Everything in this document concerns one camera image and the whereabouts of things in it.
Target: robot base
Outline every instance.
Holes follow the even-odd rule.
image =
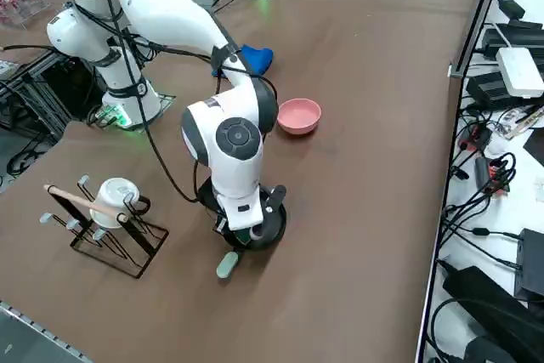
[[[270,198],[271,191],[261,185],[261,206],[266,208],[266,202]],[[212,188],[212,179],[208,178],[198,190],[198,197],[201,204],[214,211],[220,211],[215,200]],[[287,211],[283,204],[278,206],[277,211],[264,212],[262,224],[251,229],[231,231],[228,221],[218,216],[215,231],[232,246],[233,251],[228,252],[217,268],[219,278],[228,278],[234,267],[238,264],[241,255],[245,251],[263,251],[269,249],[281,241],[286,230]]]

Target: power adapter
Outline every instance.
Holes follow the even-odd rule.
[[[544,94],[544,81],[527,48],[499,48],[496,61],[510,95],[537,98]]]
[[[513,0],[496,0],[499,3],[499,9],[509,18],[520,20],[525,16],[525,9],[519,6]]]
[[[474,123],[465,128],[459,137],[459,146],[465,144],[469,152],[484,150],[491,139],[491,131],[481,123]]]
[[[479,189],[483,189],[488,185],[490,189],[494,190],[500,184],[504,183],[505,176],[498,174],[501,171],[501,166],[495,166],[492,159],[487,157],[477,157],[474,161],[474,172],[476,174],[476,185]],[[504,196],[510,191],[508,183],[504,184],[499,190],[495,192],[495,196]]]
[[[540,300],[544,297],[544,234],[523,229],[520,235],[516,263],[521,270],[516,271],[514,293],[516,297]]]

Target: blue object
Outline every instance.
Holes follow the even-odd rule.
[[[255,74],[262,76],[272,64],[274,59],[274,52],[270,48],[253,48],[249,47],[246,44],[241,46],[241,54],[246,59],[247,63],[250,65],[251,69]],[[218,76],[218,72],[212,72],[214,77]]]

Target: table surface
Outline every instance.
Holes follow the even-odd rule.
[[[525,9],[523,20],[544,23],[544,9],[542,9],[542,0],[515,0]],[[497,1],[494,1],[486,17],[489,23],[507,23],[508,17],[498,8]],[[481,47],[481,37],[476,48]],[[483,67],[479,64],[492,64],[484,60],[481,54],[474,54],[471,59],[472,68],[469,67],[468,75],[475,76],[486,72],[498,71],[497,66]],[[473,101],[464,99],[462,106],[469,105]],[[503,111],[498,111],[491,117],[497,120]],[[458,129],[461,129],[465,123],[459,121]],[[544,121],[540,120],[536,125],[540,128],[544,126]],[[511,141],[506,141],[493,134],[490,145],[485,150],[488,157],[497,156],[498,151],[510,151],[516,156],[516,176],[510,184],[511,191],[507,197],[493,199],[487,211],[470,222],[463,225],[465,228],[485,227],[492,231],[506,231],[519,234],[522,229],[530,229],[544,233],[544,223],[541,221],[541,215],[544,212],[544,203],[536,198],[536,183],[544,179],[544,167],[533,156],[524,149],[525,142],[529,139],[533,131],[522,133]],[[470,152],[462,153],[457,159],[457,163],[462,161]],[[466,201],[476,190],[474,176],[474,159],[469,160],[463,167],[470,179],[461,181],[457,178],[451,180],[446,202],[448,204],[459,204]],[[465,234],[465,236],[487,250],[498,258],[507,261],[516,262],[518,243],[515,240],[506,237],[484,237],[479,238],[474,235]],[[453,236],[444,245],[439,253],[439,257],[447,259],[457,268],[466,268],[476,265],[482,269],[493,281],[513,295],[514,273],[512,269],[503,267],[495,261],[487,258],[478,250],[470,247],[462,239]],[[451,296],[442,288],[444,282],[443,271],[440,267],[436,271],[436,282],[434,284],[431,310]],[[473,321],[464,309],[452,304],[443,309],[437,318],[436,337],[439,346],[449,354],[463,356],[467,344],[479,333],[475,332]],[[427,355],[435,355],[434,351],[427,347]]]
[[[471,1],[236,0],[218,17],[239,43],[275,51],[280,102],[323,109],[313,135],[266,141],[262,182],[288,190],[281,244],[219,282],[228,247],[145,137],[75,122],[0,196],[0,296],[98,362],[413,361],[456,107],[446,73]],[[190,190],[179,118],[213,94],[210,67],[162,54],[144,73],[178,96],[151,130]],[[38,223],[62,214],[43,184],[76,193],[84,173],[94,191],[131,179],[170,229],[139,281]]]

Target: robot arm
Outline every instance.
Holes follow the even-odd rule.
[[[104,15],[104,0],[74,2],[95,14]],[[130,23],[146,40],[201,50],[211,55],[214,70],[219,67],[251,70],[215,16],[192,0],[115,2],[114,7],[120,6],[124,11],[125,25]],[[129,83],[127,62],[120,58],[116,48],[107,45],[104,29],[93,26],[76,9],[65,10],[53,19],[48,25],[48,34],[52,43],[63,52],[93,62],[108,84],[108,94],[121,95],[122,90],[141,85]],[[131,54],[128,59],[137,81],[145,82]],[[229,228],[241,230],[261,224],[264,219],[258,183],[263,156],[262,135],[274,127],[278,105],[274,94],[261,81],[244,72],[224,70],[224,74],[233,88],[188,106],[182,117],[182,134],[191,155],[210,167],[213,194],[227,216]],[[151,89],[151,93],[141,97],[147,120],[150,120],[147,107],[153,106],[154,113],[158,112],[157,106],[160,107],[154,95]],[[135,97],[124,99],[124,109],[134,112],[135,100]]]
[[[211,55],[212,68],[250,66],[213,14],[192,0],[119,0],[136,31],[153,43],[191,47]],[[216,200],[231,230],[263,222],[259,174],[262,135],[278,115],[273,93],[247,74],[224,70],[231,90],[186,108],[182,134],[191,155],[210,167]]]

